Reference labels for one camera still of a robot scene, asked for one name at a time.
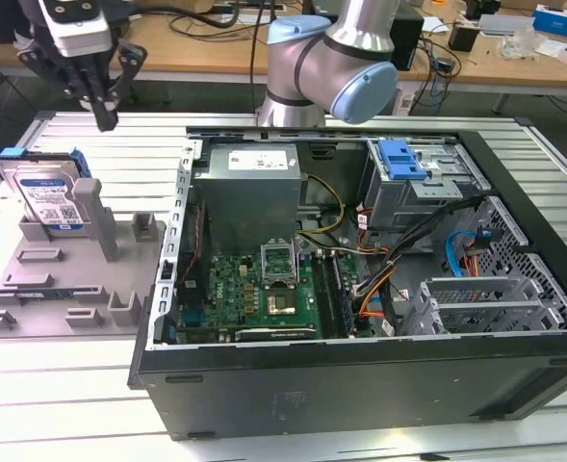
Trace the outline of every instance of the motherboard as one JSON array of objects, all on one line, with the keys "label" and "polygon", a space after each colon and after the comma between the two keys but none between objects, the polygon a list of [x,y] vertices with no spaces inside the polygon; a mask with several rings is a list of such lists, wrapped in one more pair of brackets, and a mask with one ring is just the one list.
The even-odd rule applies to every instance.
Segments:
[{"label": "motherboard", "polygon": [[[337,315],[341,312],[341,318],[349,310],[347,297],[358,280],[354,258],[315,254],[293,258],[293,281],[272,283],[267,276],[265,283],[264,274],[285,274],[291,270],[285,253],[270,255],[266,272],[260,254],[211,257],[207,299],[203,306],[182,308],[178,341],[193,344],[325,338],[323,310],[332,307]],[[334,259],[336,274],[326,268],[326,262]],[[338,287],[345,300],[337,295],[326,295],[324,299],[323,293],[328,292],[325,286]]]}]

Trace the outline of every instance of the blue hard drive label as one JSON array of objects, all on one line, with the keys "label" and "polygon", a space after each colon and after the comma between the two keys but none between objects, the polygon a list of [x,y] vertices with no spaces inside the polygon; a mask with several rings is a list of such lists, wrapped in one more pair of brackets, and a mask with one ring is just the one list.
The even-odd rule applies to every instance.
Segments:
[{"label": "blue hard drive label", "polygon": [[42,224],[62,226],[55,229],[78,229],[84,220],[75,204],[67,198],[69,187],[60,178],[20,180],[20,189]]},{"label": "blue hard drive label", "polygon": [[48,228],[62,231],[65,229],[82,229],[84,228],[84,225],[83,224],[50,224],[48,225]]}]

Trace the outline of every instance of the blue box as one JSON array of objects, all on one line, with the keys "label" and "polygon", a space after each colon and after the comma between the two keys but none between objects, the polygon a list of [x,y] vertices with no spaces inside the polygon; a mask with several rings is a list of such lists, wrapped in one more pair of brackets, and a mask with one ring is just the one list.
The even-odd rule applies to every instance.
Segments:
[{"label": "blue box", "polygon": [[567,36],[567,10],[555,11],[550,7],[538,5],[533,17],[535,17],[533,22],[535,30]]}]

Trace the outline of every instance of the power connector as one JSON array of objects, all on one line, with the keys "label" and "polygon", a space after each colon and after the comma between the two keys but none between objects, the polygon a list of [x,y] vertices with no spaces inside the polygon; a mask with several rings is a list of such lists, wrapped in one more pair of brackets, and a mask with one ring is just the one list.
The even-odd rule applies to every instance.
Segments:
[{"label": "power connector", "polygon": [[437,58],[435,63],[439,72],[451,73],[454,70],[454,61],[449,58]]}]

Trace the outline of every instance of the yellow cable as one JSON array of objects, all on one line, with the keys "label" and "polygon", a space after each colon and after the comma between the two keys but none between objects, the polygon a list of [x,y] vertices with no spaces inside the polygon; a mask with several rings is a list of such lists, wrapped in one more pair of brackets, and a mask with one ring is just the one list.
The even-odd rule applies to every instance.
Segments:
[{"label": "yellow cable", "polygon": [[324,226],[322,228],[313,228],[313,229],[303,229],[301,232],[302,233],[306,233],[306,234],[321,234],[321,233],[327,233],[328,231],[330,231],[331,229],[335,229],[337,226],[339,226],[342,222],[343,222],[343,218],[345,217],[345,204],[343,203],[343,200],[341,200],[341,197],[337,194],[336,191],[334,191],[334,188],[332,188],[330,185],[328,185],[325,181],[323,181],[319,176],[317,175],[308,175],[309,178],[313,178],[315,181],[317,181],[318,183],[322,184],[322,186],[324,186],[327,190],[329,190],[332,195],[334,195],[334,197],[337,199],[337,201],[339,202],[339,216],[337,217],[336,221],[332,224],[329,224],[328,226]]}]

